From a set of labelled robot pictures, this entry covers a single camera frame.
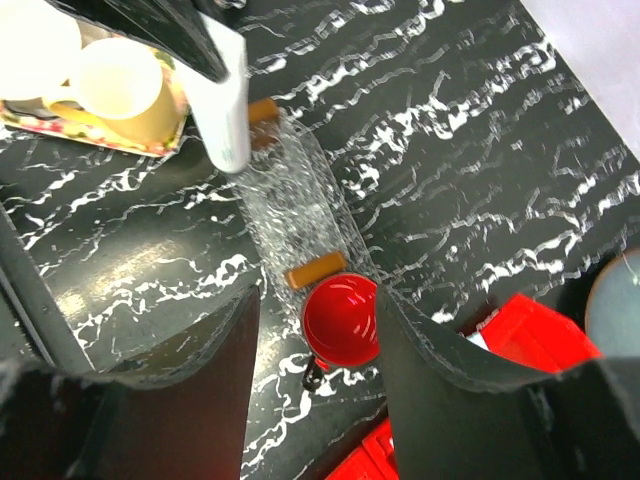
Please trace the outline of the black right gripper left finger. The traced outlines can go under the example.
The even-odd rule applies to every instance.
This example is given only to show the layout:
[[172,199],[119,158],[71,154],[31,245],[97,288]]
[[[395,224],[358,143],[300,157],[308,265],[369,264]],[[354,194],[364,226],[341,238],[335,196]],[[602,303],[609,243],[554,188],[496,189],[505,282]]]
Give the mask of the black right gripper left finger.
[[104,373],[1,365],[5,479],[236,479],[260,317],[249,287]]

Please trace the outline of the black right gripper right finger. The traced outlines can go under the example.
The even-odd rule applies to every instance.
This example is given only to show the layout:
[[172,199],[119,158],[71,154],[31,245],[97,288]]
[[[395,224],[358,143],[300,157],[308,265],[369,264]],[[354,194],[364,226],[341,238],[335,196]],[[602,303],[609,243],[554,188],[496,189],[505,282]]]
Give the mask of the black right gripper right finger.
[[376,295],[379,364],[403,479],[635,479],[639,361],[559,374],[496,356]]

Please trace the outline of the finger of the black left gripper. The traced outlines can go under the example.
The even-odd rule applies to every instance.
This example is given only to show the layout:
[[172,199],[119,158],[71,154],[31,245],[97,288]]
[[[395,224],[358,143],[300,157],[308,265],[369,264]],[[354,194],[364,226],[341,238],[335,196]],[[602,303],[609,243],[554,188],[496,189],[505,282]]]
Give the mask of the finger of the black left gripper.
[[204,19],[224,19],[219,1],[52,0],[58,11],[170,54],[215,83],[228,70]]

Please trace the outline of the white toothpaste tube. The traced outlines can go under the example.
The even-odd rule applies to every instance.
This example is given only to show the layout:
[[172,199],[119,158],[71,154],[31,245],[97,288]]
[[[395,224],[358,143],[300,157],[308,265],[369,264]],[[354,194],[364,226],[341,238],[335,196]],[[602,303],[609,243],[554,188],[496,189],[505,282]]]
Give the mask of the white toothpaste tube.
[[176,74],[211,163],[224,173],[235,174],[251,159],[246,41],[207,15],[200,17],[228,75],[215,83],[179,60],[175,62]]
[[483,336],[481,335],[481,333],[480,333],[480,332],[474,332],[474,333],[472,333],[471,335],[469,335],[469,336],[467,337],[467,339],[468,339],[470,342],[472,342],[473,344],[475,344],[476,346],[478,346],[478,347],[480,347],[480,348],[482,348],[482,349],[484,349],[484,350],[486,350],[486,351],[489,351],[489,350],[490,350],[490,348],[488,347],[488,345],[487,345],[487,343],[486,343],[485,339],[483,338]]

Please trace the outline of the red translucent cup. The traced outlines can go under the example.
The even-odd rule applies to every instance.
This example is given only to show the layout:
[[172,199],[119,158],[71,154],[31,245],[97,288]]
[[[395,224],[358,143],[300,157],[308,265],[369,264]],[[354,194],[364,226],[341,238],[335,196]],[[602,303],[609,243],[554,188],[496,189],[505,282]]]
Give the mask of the red translucent cup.
[[301,314],[311,356],[302,385],[315,391],[333,367],[360,367],[379,355],[377,284],[356,273],[322,280],[307,297]]

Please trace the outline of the clear holder with wooden ends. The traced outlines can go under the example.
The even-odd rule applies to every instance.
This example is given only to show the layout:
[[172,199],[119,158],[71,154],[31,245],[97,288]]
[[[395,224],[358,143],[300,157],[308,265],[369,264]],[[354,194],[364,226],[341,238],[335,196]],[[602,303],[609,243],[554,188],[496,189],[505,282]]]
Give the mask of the clear holder with wooden ends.
[[233,182],[268,291],[287,320],[295,322],[309,289],[292,290],[289,270],[339,251],[349,271],[373,280],[379,276],[313,132],[270,98],[251,103],[248,110],[251,159]]

